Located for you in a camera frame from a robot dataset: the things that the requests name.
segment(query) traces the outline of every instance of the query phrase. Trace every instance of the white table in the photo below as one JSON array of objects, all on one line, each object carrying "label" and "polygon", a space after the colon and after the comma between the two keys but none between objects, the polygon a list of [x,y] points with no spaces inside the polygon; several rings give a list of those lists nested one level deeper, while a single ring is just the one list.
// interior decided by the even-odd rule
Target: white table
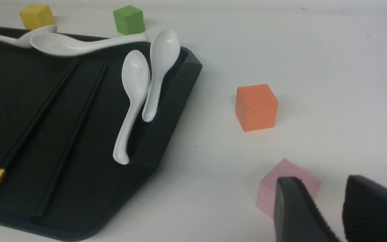
[{"label": "white table", "polygon": [[[0,26],[22,28],[22,6]],[[112,10],[58,8],[59,31],[115,37]],[[316,175],[316,202],[344,239],[349,174],[387,187],[387,17],[144,9],[147,33],[174,29],[203,63],[158,175],[87,241],[273,242],[255,207],[260,179],[282,158]],[[237,87],[269,84],[275,128],[244,133]],[[51,239],[0,227],[0,242]]]}]

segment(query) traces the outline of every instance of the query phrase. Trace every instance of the black tray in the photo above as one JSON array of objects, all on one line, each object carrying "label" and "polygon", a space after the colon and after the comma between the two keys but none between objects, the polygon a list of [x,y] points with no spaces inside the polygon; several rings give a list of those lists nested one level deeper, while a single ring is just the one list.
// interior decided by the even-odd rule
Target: black tray
[{"label": "black tray", "polygon": [[[0,34],[9,37],[24,33],[0,28]],[[103,39],[70,36],[83,41]],[[40,56],[34,61],[48,58],[35,50],[1,43],[0,48],[19,55],[32,51]],[[149,48],[149,43],[133,43],[78,58],[76,68],[51,98],[49,107],[43,108],[43,115],[24,135],[25,141],[9,162],[0,184],[1,225],[63,241],[86,239],[155,172],[202,65],[191,51],[181,48],[176,64],[164,78],[155,119],[145,123],[139,115],[135,121],[127,149],[130,164],[123,166],[112,157],[129,107],[121,83],[122,64],[133,49],[141,51],[149,62]],[[84,85],[79,82],[82,77]],[[75,87],[80,93],[71,91]],[[75,104],[75,108],[64,104]],[[42,145],[46,139],[58,145]],[[57,155],[39,159],[40,154],[49,152]]]}]

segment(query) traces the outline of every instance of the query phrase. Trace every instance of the white spoon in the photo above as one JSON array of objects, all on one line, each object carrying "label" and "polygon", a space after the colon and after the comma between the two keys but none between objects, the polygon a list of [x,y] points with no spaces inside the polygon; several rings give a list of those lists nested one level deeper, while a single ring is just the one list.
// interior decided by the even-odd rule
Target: white spoon
[{"label": "white spoon", "polygon": [[56,33],[57,30],[58,30],[57,25],[50,25],[50,26],[44,26],[44,27],[29,31],[18,39],[0,35],[0,42],[9,43],[11,45],[14,45],[20,48],[30,49],[32,48],[32,45],[30,42],[31,37],[34,37],[36,34]]},{"label": "white spoon", "polygon": [[31,39],[31,44],[35,49],[48,55],[74,57],[112,46],[145,41],[149,41],[147,34],[133,34],[92,42],[76,40],[63,34],[40,34]]},{"label": "white spoon", "polygon": [[152,83],[143,109],[143,120],[150,122],[156,115],[162,81],[168,70],[177,61],[180,54],[180,42],[173,30],[161,31],[150,46],[150,61],[152,63]]},{"label": "white spoon", "polygon": [[126,146],[129,135],[135,118],[137,118],[146,99],[150,84],[149,65],[140,51],[133,50],[126,56],[122,66],[122,84],[131,104],[114,144],[113,159],[119,164],[128,164],[129,157],[126,153]]}]

